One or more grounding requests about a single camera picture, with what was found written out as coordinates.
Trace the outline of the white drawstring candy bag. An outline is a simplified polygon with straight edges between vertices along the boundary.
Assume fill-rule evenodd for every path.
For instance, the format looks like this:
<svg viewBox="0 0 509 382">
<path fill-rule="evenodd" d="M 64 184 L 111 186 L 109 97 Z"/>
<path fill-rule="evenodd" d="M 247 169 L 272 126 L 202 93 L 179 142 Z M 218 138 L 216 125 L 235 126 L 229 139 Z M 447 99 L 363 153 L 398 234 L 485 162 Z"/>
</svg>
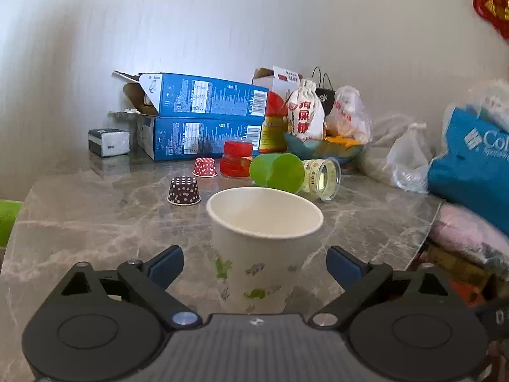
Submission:
<svg viewBox="0 0 509 382">
<path fill-rule="evenodd" d="M 301 141 L 324 138 L 324 107 L 316 94 L 317 85 L 302 79 L 287 102 L 287 132 Z"/>
</svg>

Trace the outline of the pink cloth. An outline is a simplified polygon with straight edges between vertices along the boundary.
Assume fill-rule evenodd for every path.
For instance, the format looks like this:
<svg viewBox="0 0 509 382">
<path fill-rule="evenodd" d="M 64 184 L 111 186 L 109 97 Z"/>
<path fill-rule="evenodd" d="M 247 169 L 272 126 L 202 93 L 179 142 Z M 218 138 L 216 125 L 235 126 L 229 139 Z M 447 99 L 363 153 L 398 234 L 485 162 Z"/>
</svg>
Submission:
<svg viewBox="0 0 509 382">
<path fill-rule="evenodd" d="M 508 236 L 471 210 L 443 203 L 429 236 L 443 249 L 508 280 Z"/>
</svg>

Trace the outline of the blue white shopping bag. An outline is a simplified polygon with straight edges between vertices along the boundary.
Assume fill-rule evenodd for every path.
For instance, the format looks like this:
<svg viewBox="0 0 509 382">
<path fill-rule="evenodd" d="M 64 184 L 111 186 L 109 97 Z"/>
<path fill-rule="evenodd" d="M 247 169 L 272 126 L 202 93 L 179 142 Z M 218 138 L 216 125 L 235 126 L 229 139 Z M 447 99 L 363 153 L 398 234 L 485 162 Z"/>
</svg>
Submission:
<svg viewBox="0 0 509 382">
<path fill-rule="evenodd" d="M 430 162 L 428 190 L 507 233 L 508 133 L 454 108 L 444 141 L 444 152 Z"/>
</svg>

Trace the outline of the lower blue cardboard box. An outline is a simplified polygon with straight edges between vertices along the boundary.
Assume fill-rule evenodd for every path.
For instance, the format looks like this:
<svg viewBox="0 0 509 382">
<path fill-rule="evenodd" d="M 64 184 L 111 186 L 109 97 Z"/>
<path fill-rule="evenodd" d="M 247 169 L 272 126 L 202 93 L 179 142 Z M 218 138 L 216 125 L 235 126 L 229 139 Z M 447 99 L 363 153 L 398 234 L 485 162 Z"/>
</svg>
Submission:
<svg viewBox="0 0 509 382">
<path fill-rule="evenodd" d="M 235 139 L 250 141 L 256 154 L 263 123 L 261 117 L 154 117 L 125 111 L 113 116 L 135 122 L 136 143 L 154 161 L 218 158 L 224 142 Z"/>
</svg>

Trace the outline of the clear plastic measuring cup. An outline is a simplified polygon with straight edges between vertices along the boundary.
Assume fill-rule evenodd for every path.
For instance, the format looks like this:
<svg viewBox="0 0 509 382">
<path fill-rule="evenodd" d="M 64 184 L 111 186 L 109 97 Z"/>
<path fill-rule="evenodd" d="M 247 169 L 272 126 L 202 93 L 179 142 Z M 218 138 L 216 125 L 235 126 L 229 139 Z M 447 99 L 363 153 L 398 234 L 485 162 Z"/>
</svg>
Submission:
<svg viewBox="0 0 509 382">
<path fill-rule="evenodd" d="M 342 172 L 335 158 L 307 159 L 303 161 L 304 182 L 301 191 L 314 195 L 323 202 L 332 201 L 337 195 Z"/>
</svg>

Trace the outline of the black paper gift bag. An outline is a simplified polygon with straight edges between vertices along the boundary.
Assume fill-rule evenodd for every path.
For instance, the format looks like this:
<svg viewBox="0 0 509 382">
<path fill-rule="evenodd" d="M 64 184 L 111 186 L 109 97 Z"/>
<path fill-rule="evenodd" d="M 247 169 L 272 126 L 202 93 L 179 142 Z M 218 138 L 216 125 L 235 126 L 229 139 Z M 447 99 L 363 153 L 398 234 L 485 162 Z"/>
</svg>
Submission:
<svg viewBox="0 0 509 382">
<path fill-rule="evenodd" d="M 311 79 L 317 83 L 316 94 L 322 103 L 325 115 L 331 113 L 335 102 L 335 89 L 328 73 L 322 73 L 319 66 L 314 67 Z"/>
</svg>

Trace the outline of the red polka dot cupcake cup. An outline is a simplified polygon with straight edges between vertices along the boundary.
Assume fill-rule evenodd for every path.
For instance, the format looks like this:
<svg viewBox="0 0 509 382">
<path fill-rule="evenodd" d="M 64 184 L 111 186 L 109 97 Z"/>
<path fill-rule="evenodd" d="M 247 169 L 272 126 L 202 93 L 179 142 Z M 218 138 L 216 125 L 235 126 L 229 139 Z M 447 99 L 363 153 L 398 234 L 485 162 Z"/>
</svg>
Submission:
<svg viewBox="0 0 509 382">
<path fill-rule="evenodd" d="M 214 178 L 217 176 L 215 160 L 207 157 L 195 159 L 192 175 L 199 178 Z"/>
</svg>

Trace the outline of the white floral paper cup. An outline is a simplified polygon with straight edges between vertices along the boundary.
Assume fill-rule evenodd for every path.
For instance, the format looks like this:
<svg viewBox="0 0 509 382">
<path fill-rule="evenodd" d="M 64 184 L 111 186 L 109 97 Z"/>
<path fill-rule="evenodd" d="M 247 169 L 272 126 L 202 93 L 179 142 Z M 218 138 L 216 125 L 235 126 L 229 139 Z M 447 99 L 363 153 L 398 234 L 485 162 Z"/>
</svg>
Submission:
<svg viewBox="0 0 509 382">
<path fill-rule="evenodd" d="M 222 308 L 248 315 L 282 312 L 318 242 L 321 209 L 304 197 L 263 187 L 219 191 L 206 209 Z"/>
</svg>

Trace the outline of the green white tissue pack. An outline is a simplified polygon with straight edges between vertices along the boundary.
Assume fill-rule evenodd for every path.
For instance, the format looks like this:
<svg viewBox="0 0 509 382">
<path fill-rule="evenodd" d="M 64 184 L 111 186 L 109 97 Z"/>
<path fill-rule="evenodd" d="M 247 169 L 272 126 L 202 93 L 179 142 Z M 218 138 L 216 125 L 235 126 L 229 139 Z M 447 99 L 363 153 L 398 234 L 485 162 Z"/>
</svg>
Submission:
<svg viewBox="0 0 509 382">
<path fill-rule="evenodd" d="M 130 151 L 130 133 L 122 129 L 90 129 L 88 147 L 101 158 L 124 155 Z"/>
</svg>

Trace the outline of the snack-filled plastic bag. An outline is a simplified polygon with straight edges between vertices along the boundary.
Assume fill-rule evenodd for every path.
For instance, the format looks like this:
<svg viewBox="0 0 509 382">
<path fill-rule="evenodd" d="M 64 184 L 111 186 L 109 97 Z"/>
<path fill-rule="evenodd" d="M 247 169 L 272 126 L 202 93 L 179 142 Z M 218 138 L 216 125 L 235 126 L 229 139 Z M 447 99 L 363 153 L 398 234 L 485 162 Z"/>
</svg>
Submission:
<svg viewBox="0 0 509 382">
<path fill-rule="evenodd" d="M 331 112 L 325 118 L 327 134 L 360 142 L 372 140 L 372 122 L 361 101 L 360 92 L 352 86 L 342 86 L 335 92 Z"/>
</svg>

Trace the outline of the blue cardboard box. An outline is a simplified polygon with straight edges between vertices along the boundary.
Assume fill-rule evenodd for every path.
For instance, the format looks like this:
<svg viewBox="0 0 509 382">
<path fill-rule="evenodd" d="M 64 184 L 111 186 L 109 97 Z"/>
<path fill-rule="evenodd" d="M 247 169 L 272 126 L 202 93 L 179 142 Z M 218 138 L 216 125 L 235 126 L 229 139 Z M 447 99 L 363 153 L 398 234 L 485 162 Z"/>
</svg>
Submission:
<svg viewBox="0 0 509 382">
<path fill-rule="evenodd" d="M 124 95 L 143 115 L 155 117 L 247 117 L 266 114 L 268 89 L 224 79 L 179 73 L 127 74 Z"/>
<path fill-rule="evenodd" d="M 256 154 L 263 123 L 261 117 L 154 117 L 125 111 L 113 116 L 135 122 L 136 143 L 154 161 L 218 158 L 224 142 L 235 139 L 250 141 Z"/>
</svg>

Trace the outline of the upper blue cardboard box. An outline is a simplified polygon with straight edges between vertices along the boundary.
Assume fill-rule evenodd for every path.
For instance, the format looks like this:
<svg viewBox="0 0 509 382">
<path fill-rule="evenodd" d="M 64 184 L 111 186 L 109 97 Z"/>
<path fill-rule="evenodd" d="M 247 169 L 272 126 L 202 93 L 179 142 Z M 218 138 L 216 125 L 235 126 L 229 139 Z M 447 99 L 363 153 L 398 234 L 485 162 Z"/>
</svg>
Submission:
<svg viewBox="0 0 509 382">
<path fill-rule="evenodd" d="M 124 95 L 143 115 L 155 117 L 247 117 L 266 114 L 268 89 L 224 79 L 179 73 L 127 74 Z"/>
</svg>

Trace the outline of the white red carton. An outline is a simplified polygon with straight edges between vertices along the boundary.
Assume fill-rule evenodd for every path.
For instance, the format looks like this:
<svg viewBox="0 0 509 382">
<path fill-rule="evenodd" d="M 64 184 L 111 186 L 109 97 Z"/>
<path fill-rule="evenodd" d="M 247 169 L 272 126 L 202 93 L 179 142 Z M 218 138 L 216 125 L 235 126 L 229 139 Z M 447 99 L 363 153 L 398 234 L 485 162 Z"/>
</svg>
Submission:
<svg viewBox="0 0 509 382">
<path fill-rule="evenodd" d="M 297 89 L 302 75 L 286 68 L 274 66 L 272 69 L 260 67 L 254 72 L 252 84 L 267 88 L 286 101 Z"/>
</svg>

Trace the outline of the red yellow box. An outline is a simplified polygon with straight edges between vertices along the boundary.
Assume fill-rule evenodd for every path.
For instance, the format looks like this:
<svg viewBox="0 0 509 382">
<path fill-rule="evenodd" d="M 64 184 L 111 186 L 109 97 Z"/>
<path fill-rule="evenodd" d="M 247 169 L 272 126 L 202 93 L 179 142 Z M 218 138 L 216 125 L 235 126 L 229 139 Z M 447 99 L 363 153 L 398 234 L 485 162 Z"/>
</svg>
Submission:
<svg viewBox="0 0 509 382">
<path fill-rule="evenodd" d="M 261 128 L 260 153 L 286 151 L 287 108 L 285 101 L 273 91 L 268 91 L 266 114 Z"/>
</svg>

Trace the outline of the teal bowl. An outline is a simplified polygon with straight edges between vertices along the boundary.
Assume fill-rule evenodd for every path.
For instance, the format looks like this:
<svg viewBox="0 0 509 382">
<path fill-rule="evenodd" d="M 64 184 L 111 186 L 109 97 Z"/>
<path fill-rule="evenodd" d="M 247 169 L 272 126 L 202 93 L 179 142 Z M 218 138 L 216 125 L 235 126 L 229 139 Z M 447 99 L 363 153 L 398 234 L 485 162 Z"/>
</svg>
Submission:
<svg viewBox="0 0 509 382">
<path fill-rule="evenodd" d="M 328 141 L 312 139 L 301 141 L 288 133 L 285 133 L 284 137 L 288 152 L 297 155 L 301 160 L 334 158 L 340 165 L 345 165 L 354 160 L 363 150 L 362 145 L 345 147 Z"/>
</svg>

